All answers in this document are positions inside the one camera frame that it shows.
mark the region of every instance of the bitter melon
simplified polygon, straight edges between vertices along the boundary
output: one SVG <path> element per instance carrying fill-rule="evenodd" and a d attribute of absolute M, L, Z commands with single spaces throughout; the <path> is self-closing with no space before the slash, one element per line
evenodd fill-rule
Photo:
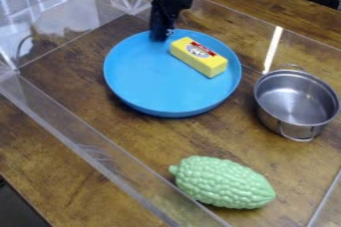
<path fill-rule="evenodd" d="M 266 178 L 238 163 L 191 156 L 170 167 L 178 188 L 202 203 L 226 208 L 258 208 L 276 198 Z"/>

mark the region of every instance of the pot handle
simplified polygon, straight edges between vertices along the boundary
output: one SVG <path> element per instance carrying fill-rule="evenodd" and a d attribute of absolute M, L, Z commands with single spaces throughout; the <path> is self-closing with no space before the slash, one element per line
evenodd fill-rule
<path fill-rule="evenodd" d="M 281 132 L 281 135 L 282 135 L 284 137 L 286 137 L 288 139 L 293 140 L 293 141 L 297 141 L 297 142 L 310 142 L 310 141 L 313 140 L 313 138 L 314 138 L 314 137 L 313 137 L 314 126 L 312 126 L 312 129 L 310 129 L 310 131 L 312 131 L 312 136 L 310 136 L 309 138 L 296 138 L 296 137 L 292 137 L 292 136 L 289 136 L 288 134 L 285 134 L 284 131 L 282 131 L 282 122 L 281 122 L 281 121 L 278 121 L 277 126 L 278 126 L 278 130 L 280 130 L 280 132 Z"/>
<path fill-rule="evenodd" d="M 301 70 L 302 72 L 306 73 L 305 69 L 304 69 L 301 66 L 296 65 L 296 64 L 281 64 L 278 67 L 290 67 L 290 68 L 296 68 L 296 69 L 298 69 L 298 70 Z"/>

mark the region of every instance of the stainless steel pot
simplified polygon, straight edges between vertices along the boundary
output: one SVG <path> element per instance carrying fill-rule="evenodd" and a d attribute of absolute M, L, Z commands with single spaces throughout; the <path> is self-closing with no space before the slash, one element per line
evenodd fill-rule
<path fill-rule="evenodd" d="M 334 90 L 305 71 L 268 73 L 253 92 L 261 122 L 294 141 L 312 141 L 340 112 Z"/>

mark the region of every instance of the yellow butter block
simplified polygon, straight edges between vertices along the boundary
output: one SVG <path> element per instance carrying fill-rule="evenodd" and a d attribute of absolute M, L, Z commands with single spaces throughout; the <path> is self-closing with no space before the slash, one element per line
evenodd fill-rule
<path fill-rule="evenodd" d="M 170 53 L 209 78 L 226 70 L 228 59 L 190 37 L 171 42 Z"/>

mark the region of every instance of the blue plate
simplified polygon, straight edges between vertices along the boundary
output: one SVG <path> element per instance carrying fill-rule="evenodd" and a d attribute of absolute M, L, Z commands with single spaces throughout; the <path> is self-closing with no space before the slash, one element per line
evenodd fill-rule
<path fill-rule="evenodd" d="M 171 55 L 171 42 L 183 37 L 229 59 L 222 74 L 209 79 Z M 174 30 L 165 42 L 153 42 L 150 32 L 142 32 L 111 50 L 104 77 L 131 108 L 157 116 L 185 117 L 210 111 L 229 97 L 240 83 L 241 65 L 226 45 L 199 32 Z"/>

